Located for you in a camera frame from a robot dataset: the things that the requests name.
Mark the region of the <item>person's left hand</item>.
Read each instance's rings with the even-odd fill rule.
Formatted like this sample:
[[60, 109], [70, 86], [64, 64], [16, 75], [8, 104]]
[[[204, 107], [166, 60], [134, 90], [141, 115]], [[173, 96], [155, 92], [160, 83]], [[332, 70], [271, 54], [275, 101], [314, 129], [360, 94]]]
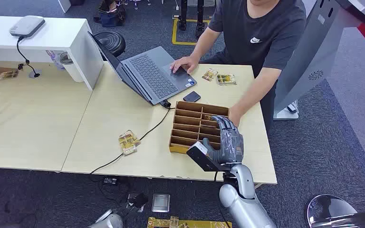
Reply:
[[236, 127], [239, 127], [242, 116], [243, 112], [239, 105], [234, 105], [229, 109], [229, 119]]

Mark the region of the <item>person's right hand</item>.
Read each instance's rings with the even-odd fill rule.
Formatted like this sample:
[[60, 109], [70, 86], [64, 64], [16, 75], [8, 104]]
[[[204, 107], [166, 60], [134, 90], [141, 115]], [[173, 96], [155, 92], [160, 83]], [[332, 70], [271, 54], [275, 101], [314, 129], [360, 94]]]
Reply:
[[192, 72], [196, 69], [198, 63], [199, 63], [199, 58], [195, 56], [182, 57], [178, 60], [175, 60], [170, 65], [170, 70], [173, 73], [176, 73], [178, 69], [183, 68], [187, 72], [187, 74], [191, 75]]

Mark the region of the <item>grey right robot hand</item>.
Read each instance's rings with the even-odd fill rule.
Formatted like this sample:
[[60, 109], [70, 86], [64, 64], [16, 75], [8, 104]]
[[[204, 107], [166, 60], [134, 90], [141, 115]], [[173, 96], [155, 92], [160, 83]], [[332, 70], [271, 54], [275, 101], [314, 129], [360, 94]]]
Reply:
[[203, 145], [208, 150], [208, 155], [218, 164], [242, 163], [244, 156], [244, 140], [234, 123], [226, 117], [214, 115], [220, 129], [220, 149], [216, 150], [210, 145], [208, 138], [203, 139]]

